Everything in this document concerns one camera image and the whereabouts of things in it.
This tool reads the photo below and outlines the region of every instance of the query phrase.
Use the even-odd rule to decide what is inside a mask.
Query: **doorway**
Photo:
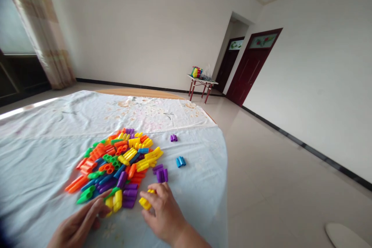
[[[229,40],[224,58],[216,77],[216,82],[218,82],[218,84],[214,86],[214,89],[220,91],[221,93],[225,89],[227,80],[230,76],[231,70],[234,66],[236,57],[238,56],[243,40],[244,37],[238,37]]]
[[[283,28],[252,34],[226,97],[242,106]]]

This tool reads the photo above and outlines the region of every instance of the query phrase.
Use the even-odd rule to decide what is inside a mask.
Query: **black baseboard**
[[[273,129],[277,130],[279,133],[285,135],[291,141],[297,143],[299,146],[301,146],[304,149],[308,150],[310,153],[314,154],[315,156],[317,156],[318,158],[320,158],[324,162],[328,163],[329,165],[331,165],[335,169],[339,170],[340,172],[342,172],[346,176],[350,177],[352,180],[354,180],[355,182],[359,183],[364,188],[372,191],[372,184],[369,183],[367,180],[365,180],[365,179],[361,178],[360,176],[356,175],[351,170],[348,170],[347,168],[341,166],[339,163],[337,163],[334,160],[328,158],[327,156],[325,156],[323,153],[319,152],[318,150],[312,148],[311,146],[308,146],[306,143],[304,143],[303,141],[299,140],[295,136],[292,136],[290,133],[287,133],[286,131],[280,129],[278,126],[272,124],[270,121],[266,120],[262,116],[260,116],[260,115],[256,114],[255,112],[251,111],[249,108],[246,108],[246,107],[242,106],[242,109],[246,110],[247,112],[249,112],[253,116],[255,116],[258,119],[260,119],[265,124],[269,125],[271,128],[273,128]]]
[[[76,78],[78,82],[84,83],[95,83],[95,84],[105,84],[105,85],[114,85],[114,86],[123,86],[123,87],[134,87],[134,88],[142,88],[142,89],[152,89],[152,90],[160,90],[160,91],[170,91],[170,92],[178,92],[178,93],[189,93],[187,90],[180,90],[180,89],[170,89],[170,88],[161,88],[161,87],[154,87],[154,86],[146,86],[146,85],[137,85],[137,84],[129,84],[129,83],[117,83],[113,81],[100,81],[96,79],[83,79],[83,78]],[[201,95],[202,92],[195,92],[194,94]],[[222,96],[220,94],[209,94],[209,96]]]

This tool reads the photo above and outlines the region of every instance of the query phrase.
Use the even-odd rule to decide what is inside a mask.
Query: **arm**
[[[142,210],[142,215],[157,237],[173,248],[210,248],[183,217],[168,183],[155,183],[148,188],[156,190],[157,195],[143,191],[140,195],[150,202],[155,209],[155,215],[145,209]]]

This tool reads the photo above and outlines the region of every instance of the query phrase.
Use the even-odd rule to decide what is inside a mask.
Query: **toy on table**
[[[178,158],[176,158],[176,163],[177,163],[178,168],[186,166],[186,161],[182,156],[179,156]]]
[[[133,208],[148,168],[154,168],[163,155],[160,147],[152,150],[152,144],[153,141],[143,133],[135,134],[134,129],[125,128],[94,143],[76,167],[81,175],[65,191],[75,193],[81,189],[77,201],[80,204],[112,189],[104,199],[111,209],[108,217],[120,208]],[[140,204],[148,208],[146,200]]]
[[[170,135],[170,141],[178,141],[177,136],[175,134]]]
[[[193,71],[191,72],[191,75],[194,78],[200,78],[200,75],[202,74],[202,72],[203,72],[203,69],[193,66]]]

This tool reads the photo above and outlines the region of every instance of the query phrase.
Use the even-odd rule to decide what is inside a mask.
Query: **red wooden door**
[[[238,106],[243,105],[281,30],[282,28],[251,35],[226,94]]]

